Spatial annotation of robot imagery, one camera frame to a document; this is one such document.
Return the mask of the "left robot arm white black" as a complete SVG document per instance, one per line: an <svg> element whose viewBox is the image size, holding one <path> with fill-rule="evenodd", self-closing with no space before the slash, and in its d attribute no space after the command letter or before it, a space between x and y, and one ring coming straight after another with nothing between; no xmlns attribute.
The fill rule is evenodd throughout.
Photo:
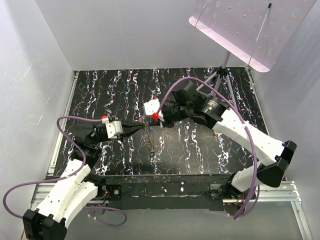
<svg viewBox="0 0 320 240"><path fill-rule="evenodd" d="M34 210L23 217L25 237L28 240L63 240L72 220L92 200L101 200L107 194L103 177L91 170L100 158L99 143L130 137L144 128L140 122L129 122L104 117L100 120L80 119L75 125L76 146L71 160L60 178Z"/></svg>

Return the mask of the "metal key organizer disc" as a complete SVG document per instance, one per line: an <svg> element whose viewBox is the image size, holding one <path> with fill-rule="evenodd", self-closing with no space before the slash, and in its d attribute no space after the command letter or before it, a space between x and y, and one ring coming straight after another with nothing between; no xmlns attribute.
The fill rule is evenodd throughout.
<svg viewBox="0 0 320 240"><path fill-rule="evenodd" d="M145 123L144 137L145 137L144 145L147 146L148 148L148 155L150 158L153 158L155 156L155 144L152 140L151 129L147 122Z"/></svg>

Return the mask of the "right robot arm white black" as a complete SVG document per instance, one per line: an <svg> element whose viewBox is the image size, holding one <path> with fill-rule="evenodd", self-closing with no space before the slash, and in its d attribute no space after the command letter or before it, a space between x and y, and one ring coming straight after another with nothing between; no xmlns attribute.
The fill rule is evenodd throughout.
<svg viewBox="0 0 320 240"><path fill-rule="evenodd" d="M225 186L220 188L221 194L237 199L251 187L261 184L272 188L280 186L297 148L293 141L282 142L270 137L246 123L225 101L203 96L190 81L176 82L168 92L175 101L166 105L167 100L163 99L152 115L154 120L171 128L175 122L190 118L231 138L256 158L253 166L231 175Z"/></svg>

